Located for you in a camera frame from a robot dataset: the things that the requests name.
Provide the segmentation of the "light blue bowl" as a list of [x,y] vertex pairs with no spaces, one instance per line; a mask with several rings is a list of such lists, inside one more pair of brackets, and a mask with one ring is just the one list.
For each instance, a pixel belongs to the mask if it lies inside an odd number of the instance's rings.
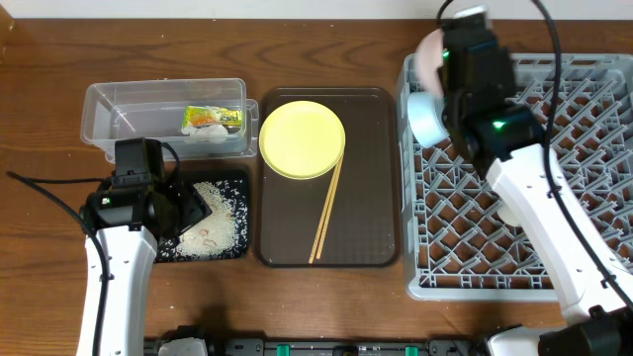
[[407,98],[407,117],[411,132],[424,148],[431,148],[449,136],[442,122],[444,101],[427,92],[414,92]]

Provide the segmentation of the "white tissue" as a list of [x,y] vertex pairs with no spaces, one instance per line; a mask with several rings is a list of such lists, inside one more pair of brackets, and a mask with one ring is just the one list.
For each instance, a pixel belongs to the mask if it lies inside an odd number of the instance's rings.
[[181,133],[189,136],[226,136],[228,130],[223,125],[186,126],[181,129]]

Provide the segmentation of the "green orange snack wrapper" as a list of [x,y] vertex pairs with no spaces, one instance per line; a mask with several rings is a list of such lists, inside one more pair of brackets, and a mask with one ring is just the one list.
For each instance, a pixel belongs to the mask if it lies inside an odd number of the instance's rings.
[[214,106],[187,106],[182,127],[223,125],[238,127],[242,124],[242,112]]

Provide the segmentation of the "white bowl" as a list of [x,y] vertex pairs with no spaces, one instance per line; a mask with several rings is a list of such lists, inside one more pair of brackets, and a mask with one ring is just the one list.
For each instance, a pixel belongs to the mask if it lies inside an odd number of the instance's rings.
[[428,34],[414,54],[415,76],[421,88],[437,98],[444,97],[438,69],[443,65],[443,36],[441,29]]

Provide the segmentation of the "yellow plate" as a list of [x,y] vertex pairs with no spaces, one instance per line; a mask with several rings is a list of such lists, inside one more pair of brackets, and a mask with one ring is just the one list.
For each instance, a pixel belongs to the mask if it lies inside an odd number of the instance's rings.
[[267,115],[259,149],[269,168],[295,180],[310,180],[331,170],[344,154],[345,128],[327,106],[294,101]]

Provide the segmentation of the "wooden chopstick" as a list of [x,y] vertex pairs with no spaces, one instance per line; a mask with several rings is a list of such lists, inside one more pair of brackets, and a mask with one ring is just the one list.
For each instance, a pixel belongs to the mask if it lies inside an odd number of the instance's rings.
[[333,202],[335,199],[336,190],[338,186],[342,162],[343,162],[343,157],[340,157],[332,173],[332,177],[331,177],[328,191],[326,194],[324,206],[323,206],[322,213],[321,213],[320,220],[317,227],[315,241],[313,243],[313,248],[311,251],[310,258],[309,258],[310,264],[313,264],[316,260],[320,259],[321,254],[322,254],[327,227],[329,224],[331,210],[333,207]]
[[341,156],[339,161],[337,162],[337,164],[335,166],[335,169],[334,169],[334,172],[332,174],[332,179],[330,181],[330,187],[329,187],[328,195],[327,195],[326,201],[325,201],[323,222],[320,225],[320,235],[318,236],[318,245],[317,245],[317,250],[316,250],[316,259],[320,259],[321,255],[322,255],[324,242],[325,242],[325,239],[326,239],[326,234],[327,234],[327,230],[328,230],[328,226],[329,226],[329,221],[330,221],[330,217],[331,217],[331,214],[332,214],[333,205],[334,205],[334,201],[335,201],[335,196],[336,196],[336,192],[337,192],[337,188],[338,188],[338,182],[339,182],[339,178],[340,178],[340,173],[341,173],[341,170],[342,170],[343,159],[344,159],[344,156]]

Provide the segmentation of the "small white cup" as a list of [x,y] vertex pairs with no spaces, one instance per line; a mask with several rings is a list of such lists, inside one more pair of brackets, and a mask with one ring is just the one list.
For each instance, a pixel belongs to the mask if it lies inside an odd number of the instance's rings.
[[502,204],[498,210],[497,210],[497,214],[499,216],[499,218],[508,225],[511,226],[515,226],[515,227],[520,227],[520,221],[518,220],[518,218],[514,215],[514,213],[511,211],[511,209],[505,205]]

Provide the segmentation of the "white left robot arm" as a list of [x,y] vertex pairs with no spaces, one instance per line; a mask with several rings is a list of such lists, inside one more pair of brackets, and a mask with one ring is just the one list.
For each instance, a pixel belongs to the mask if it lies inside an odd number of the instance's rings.
[[180,223],[173,185],[148,174],[114,176],[81,207],[88,275],[78,355],[142,353],[158,239]]

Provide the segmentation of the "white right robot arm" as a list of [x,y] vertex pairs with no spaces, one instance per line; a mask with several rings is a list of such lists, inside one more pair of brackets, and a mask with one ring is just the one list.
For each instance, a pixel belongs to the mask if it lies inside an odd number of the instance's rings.
[[487,341],[491,355],[629,355],[632,276],[600,238],[563,179],[544,131],[530,110],[485,100],[452,124],[436,92],[407,98],[407,118],[426,146],[445,137],[471,141],[464,158],[498,194],[508,223],[525,231],[553,282],[567,327],[539,333],[524,327]]

